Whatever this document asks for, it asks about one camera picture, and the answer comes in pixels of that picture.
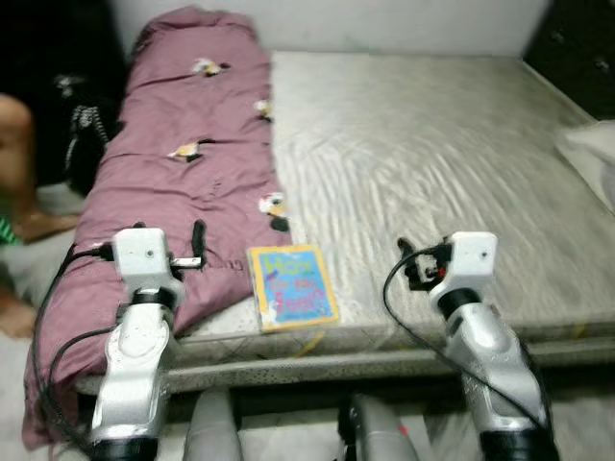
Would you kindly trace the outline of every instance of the bed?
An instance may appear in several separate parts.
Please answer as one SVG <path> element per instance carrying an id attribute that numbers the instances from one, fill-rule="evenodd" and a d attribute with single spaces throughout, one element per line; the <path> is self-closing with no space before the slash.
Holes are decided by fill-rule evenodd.
<path id="1" fill-rule="evenodd" d="M 180 322 L 173 392 L 444 373 L 387 318 L 381 284 L 399 257 L 399 236 L 422 247 L 457 230 L 500 237 L 489 301 L 541 363 L 615 358 L 615 260 L 605 250 L 615 243 L 615 222 L 554 151 L 554 134 L 589 121 L 583 113 L 513 59 L 276 52 L 272 60 L 271 153 L 291 235 L 263 230 L 264 243 L 291 236 L 318 245 L 341 320 L 260 334 L 245 284 L 233 296 L 223 288 L 215 308 L 201 307 Z M 125 130 L 138 135 L 130 123 Z M 117 168 L 129 164 L 131 156 L 125 157 L 115 160 Z M 109 199 L 102 188 L 94 191 L 78 243 L 86 243 L 80 232 L 88 207 Z M 120 300 L 119 280 L 111 282 Z M 96 286 L 74 283 L 70 290 Z M 237 297 L 244 299 L 236 303 Z M 442 342 L 441 320 L 424 295 L 408 293 L 399 279 L 391 301 L 407 322 Z M 96 392 L 103 347 L 104 338 L 92 341 L 75 352 L 93 357 L 88 366 L 59 369 L 64 392 Z M 28 405 L 24 441 L 32 448 L 49 434 L 36 404 Z"/>

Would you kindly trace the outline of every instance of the floor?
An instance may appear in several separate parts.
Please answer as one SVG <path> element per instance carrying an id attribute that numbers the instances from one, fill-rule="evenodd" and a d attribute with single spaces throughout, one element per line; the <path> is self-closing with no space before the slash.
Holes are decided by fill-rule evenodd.
<path id="1" fill-rule="evenodd" d="M 74 450 L 56 447 L 27 452 L 21 444 L 23 388 L 20 379 L 28 354 L 27 341 L 11 341 L 0 336 L 3 357 L 0 376 L 0 452 L 12 461 L 77 461 L 84 459 Z M 615 392 L 558 392 L 553 404 L 556 437 L 562 461 L 613 461 L 615 453 Z M 414 407 L 398 406 L 399 414 L 409 418 Z M 336 410 L 299 411 L 285 414 L 250 416 L 243 419 L 240 439 L 245 461 L 332 461 L 338 451 Z M 160 447 L 160 461 L 182 459 L 188 423 L 167 425 Z M 448 461 L 479 460 L 477 438 L 465 412 L 428 416 L 427 428 L 433 459 Z"/>

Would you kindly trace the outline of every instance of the person's leg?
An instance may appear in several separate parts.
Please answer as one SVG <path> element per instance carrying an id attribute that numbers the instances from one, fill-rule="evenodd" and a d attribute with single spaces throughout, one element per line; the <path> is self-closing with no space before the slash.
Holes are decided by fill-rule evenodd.
<path id="1" fill-rule="evenodd" d="M 0 283 L 0 331 L 11 338 L 30 338 L 35 330 L 35 311 Z"/>
<path id="2" fill-rule="evenodd" d="M 37 208 L 34 147 L 32 114 L 16 99 L 0 94 L 0 192 L 9 196 L 12 229 L 26 243 L 72 229 L 78 220 Z"/>

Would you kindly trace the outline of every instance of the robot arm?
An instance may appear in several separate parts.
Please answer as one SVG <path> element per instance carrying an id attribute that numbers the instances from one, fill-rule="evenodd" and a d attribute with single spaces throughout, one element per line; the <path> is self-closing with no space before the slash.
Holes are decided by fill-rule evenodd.
<path id="1" fill-rule="evenodd" d="M 485 459 L 554 461 L 559 458 L 550 409 L 537 371 L 519 338 L 482 302 L 482 292 L 493 279 L 497 243 L 492 233 L 457 232 L 420 252 L 431 255 L 434 266 L 423 272 L 414 259 L 406 266 L 406 275 L 410 289 L 429 291 L 431 308 L 444 316 L 446 354 L 532 416 L 464 376 L 465 398 Z M 406 254 L 412 251 L 405 242 L 401 247 Z"/>
<path id="2" fill-rule="evenodd" d="M 192 258 L 173 259 L 161 229 L 126 229 L 113 238 L 130 302 L 107 342 L 108 368 L 90 434 L 96 461 L 156 458 L 168 400 L 164 377 L 177 349 L 174 312 L 185 298 L 178 271 L 203 267 L 204 231 L 198 222 Z"/>

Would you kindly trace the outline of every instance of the yellow book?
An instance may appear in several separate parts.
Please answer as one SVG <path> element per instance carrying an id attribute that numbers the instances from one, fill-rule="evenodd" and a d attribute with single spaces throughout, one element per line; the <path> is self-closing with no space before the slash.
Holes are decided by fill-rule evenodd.
<path id="1" fill-rule="evenodd" d="M 263 331 L 339 319 L 323 257 L 314 246 L 251 248 L 248 261 Z"/>

